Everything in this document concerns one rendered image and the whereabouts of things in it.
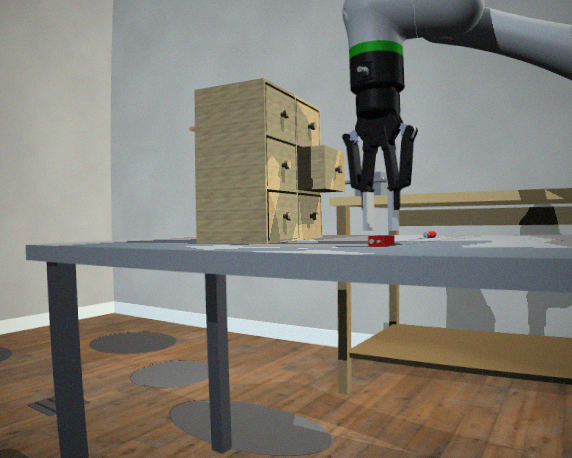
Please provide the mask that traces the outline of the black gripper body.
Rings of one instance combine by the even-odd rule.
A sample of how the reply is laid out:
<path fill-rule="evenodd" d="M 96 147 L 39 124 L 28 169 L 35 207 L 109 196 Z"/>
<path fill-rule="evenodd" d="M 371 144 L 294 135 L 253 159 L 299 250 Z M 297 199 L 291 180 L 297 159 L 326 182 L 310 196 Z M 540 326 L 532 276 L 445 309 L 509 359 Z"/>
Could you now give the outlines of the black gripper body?
<path fill-rule="evenodd" d="M 400 94 L 392 89 L 369 89 L 356 95 L 357 123 L 355 131 L 363 141 L 366 125 L 372 127 L 371 147 L 381 146 L 377 126 L 386 126 L 388 143 L 391 145 L 398 136 L 400 124 Z M 400 121 L 401 120 L 401 121 Z"/>

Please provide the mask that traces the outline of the small wooden chest of drawers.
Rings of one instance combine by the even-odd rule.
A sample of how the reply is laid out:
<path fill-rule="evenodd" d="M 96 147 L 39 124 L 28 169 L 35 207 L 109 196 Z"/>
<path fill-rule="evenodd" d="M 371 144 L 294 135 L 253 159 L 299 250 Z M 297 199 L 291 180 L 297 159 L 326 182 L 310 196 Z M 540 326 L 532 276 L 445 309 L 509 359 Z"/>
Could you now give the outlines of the small wooden chest of drawers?
<path fill-rule="evenodd" d="M 265 85 L 295 100 L 295 142 L 266 132 Z M 322 238 L 322 193 L 298 190 L 296 101 L 318 111 L 321 145 L 320 109 L 265 78 L 195 90 L 197 244 Z M 295 146 L 296 190 L 267 186 L 266 138 Z M 320 197 L 321 235 L 268 241 L 267 192 L 296 194 L 297 222 L 298 195 Z"/>

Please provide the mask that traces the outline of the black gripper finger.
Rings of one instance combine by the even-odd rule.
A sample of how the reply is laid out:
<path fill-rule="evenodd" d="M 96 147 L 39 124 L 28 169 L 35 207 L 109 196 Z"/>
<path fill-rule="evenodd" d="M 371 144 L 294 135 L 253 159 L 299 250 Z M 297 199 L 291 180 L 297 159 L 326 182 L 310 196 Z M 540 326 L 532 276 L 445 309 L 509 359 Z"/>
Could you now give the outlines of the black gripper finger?
<path fill-rule="evenodd" d="M 374 230 L 374 171 L 378 148 L 371 147 L 372 127 L 366 125 L 363 130 L 363 162 L 358 146 L 358 134 L 355 129 L 349 134 L 343 134 L 346 145 L 351 188 L 361 192 L 363 210 L 363 231 Z M 361 177 L 361 181 L 360 181 Z"/>
<path fill-rule="evenodd" d="M 411 125 L 400 124 L 401 151 L 398 170 L 395 141 L 389 145 L 386 126 L 377 126 L 381 149 L 384 155 L 388 187 L 388 231 L 399 230 L 400 191 L 411 185 L 413 146 L 418 129 Z"/>

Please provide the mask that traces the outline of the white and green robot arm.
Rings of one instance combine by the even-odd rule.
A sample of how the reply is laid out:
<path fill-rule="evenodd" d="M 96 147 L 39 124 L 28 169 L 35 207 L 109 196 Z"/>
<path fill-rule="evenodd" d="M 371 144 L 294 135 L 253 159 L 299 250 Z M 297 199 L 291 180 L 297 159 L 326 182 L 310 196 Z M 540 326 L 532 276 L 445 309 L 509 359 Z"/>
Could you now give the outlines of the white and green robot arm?
<path fill-rule="evenodd" d="M 572 25 L 510 14 L 484 3 L 345 0 L 351 92 L 401 92 L 405 88 L 403 42 L 413 38 L 504 55 L 572 80 Z"/>

